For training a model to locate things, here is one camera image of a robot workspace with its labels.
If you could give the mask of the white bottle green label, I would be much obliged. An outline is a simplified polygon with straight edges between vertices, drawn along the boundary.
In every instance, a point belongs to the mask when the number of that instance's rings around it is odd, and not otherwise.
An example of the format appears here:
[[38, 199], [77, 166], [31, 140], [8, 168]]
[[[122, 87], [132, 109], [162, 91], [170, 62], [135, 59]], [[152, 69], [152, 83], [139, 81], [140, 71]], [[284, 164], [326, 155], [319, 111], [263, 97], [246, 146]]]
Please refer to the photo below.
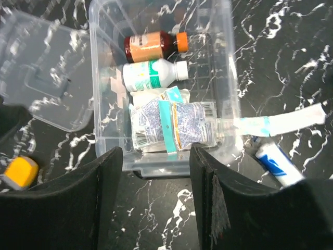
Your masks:
[[189, 78], [187, 61], [172, 63], [162, 58], [125, 64], [122, 74], [124, 85], [129, 92], [167, 88], [174, 81]]

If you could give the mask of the blue white bandage roll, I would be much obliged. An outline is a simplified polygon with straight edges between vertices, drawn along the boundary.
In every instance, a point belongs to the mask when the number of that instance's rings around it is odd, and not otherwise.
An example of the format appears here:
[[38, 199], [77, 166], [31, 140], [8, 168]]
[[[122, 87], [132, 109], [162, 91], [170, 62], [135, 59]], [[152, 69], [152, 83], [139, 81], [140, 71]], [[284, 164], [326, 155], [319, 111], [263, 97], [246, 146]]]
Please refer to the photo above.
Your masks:
[[287, 155], [274, 142], [262, 144], [255, 157], [285, 188], [305, 179]]

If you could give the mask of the teal white ointment tube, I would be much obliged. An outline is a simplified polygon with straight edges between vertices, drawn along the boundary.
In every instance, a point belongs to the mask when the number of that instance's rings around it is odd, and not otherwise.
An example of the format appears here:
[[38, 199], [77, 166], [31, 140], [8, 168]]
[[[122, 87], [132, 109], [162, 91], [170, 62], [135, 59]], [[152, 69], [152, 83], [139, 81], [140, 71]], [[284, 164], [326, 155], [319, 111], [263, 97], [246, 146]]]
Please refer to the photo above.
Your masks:
[[243, 117], [243, 118], [218, 118], [217, 124], [222, 132], [237, 132], [240, 135], [252, 135], [258, 137], [269, 137], [270, 120], [264, 117]]

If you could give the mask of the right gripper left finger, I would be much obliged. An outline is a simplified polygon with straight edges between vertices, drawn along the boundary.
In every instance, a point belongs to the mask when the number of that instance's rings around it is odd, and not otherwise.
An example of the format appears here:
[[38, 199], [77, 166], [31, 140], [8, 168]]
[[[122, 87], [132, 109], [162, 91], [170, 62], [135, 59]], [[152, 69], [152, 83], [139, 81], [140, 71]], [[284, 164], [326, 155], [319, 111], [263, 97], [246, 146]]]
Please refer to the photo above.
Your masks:
[[106, 249], [123, 165], [119, 147], [26, 191], [1, 194], [1, 249]]

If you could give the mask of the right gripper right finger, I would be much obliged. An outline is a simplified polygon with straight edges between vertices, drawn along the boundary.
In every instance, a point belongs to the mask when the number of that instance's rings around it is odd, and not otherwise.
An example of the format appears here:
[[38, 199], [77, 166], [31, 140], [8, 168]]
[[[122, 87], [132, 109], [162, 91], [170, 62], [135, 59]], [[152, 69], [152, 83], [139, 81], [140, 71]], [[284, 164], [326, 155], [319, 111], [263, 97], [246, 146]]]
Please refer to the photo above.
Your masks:
[[331, 180], [276, 190], [199, 147], [189, 166], [201, 249], [332, 249]]

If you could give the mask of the brown bottle orange cap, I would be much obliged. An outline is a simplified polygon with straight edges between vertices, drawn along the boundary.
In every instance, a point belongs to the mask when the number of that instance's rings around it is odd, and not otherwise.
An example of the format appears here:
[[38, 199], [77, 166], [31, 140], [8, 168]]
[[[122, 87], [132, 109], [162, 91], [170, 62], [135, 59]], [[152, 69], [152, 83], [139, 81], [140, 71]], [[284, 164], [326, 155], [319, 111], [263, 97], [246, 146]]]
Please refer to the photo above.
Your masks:
[[128, 36], [123, 41], [128, 62], [168, 59], [188, 51], [186, 32], [170, 34], [165, 31]]

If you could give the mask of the blue sachet pack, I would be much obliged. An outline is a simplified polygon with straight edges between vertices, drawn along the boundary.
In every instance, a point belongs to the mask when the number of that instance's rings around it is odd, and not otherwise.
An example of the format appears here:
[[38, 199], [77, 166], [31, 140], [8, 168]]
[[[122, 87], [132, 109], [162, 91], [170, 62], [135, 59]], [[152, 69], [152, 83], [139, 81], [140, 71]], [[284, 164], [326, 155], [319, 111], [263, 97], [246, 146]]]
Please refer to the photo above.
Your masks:
[[165, 150], [159, 101], [180, 101], [185, 103], [178, 87], [164, 91], [145, 105], [129, 105], [133, 148], [143, 153]]
[[159, 101], [158, 105], [167, 153], [186, 151], [193, 144], [217, 145], [215, 102]]

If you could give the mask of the white gauze packet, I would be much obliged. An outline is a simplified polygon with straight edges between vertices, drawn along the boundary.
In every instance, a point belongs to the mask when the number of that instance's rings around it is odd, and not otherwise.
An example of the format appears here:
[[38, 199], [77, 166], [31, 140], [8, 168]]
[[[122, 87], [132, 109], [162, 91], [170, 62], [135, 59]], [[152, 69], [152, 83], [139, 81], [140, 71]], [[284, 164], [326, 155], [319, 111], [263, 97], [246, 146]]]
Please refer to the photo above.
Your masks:
[[[158, 88], [158, 89], [148, 89], [141, 90], [136, 92], [131, 92], [131, 96], [133, 98], [133, 106], [141, 107], [163, 93], [164, 91], [169, 90], [170, 88]], [[189, 103], [190, 101], [190, 92], [188, 89], [180, 90], [181, 97], [183, 98], [185, 103]]]

